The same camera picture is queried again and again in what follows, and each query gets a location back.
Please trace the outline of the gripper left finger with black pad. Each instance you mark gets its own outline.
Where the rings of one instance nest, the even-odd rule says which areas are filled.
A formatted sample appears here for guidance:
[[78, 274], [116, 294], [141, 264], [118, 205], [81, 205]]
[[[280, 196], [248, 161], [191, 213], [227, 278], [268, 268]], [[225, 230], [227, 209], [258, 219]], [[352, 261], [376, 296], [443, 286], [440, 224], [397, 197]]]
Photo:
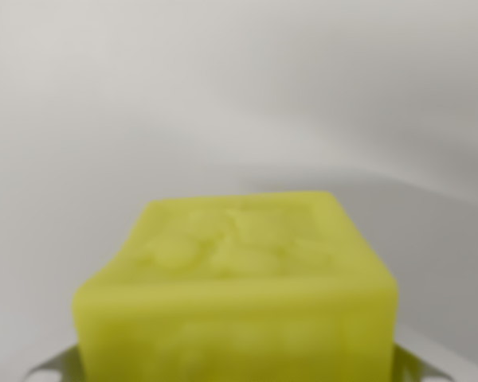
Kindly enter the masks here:
[[26, 382], [84, 382], [84, 370], [76, 345], [43, 361], [25, 375]]

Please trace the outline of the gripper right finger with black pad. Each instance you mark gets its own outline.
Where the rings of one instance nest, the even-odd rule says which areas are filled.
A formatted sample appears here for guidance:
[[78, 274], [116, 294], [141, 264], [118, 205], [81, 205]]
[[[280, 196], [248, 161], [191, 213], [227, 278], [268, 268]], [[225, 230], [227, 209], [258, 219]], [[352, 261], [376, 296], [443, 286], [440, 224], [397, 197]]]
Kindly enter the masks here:
[[392, 381], [453, 381], [450, 365], [453, 355], [429, 341], [397, 341]]

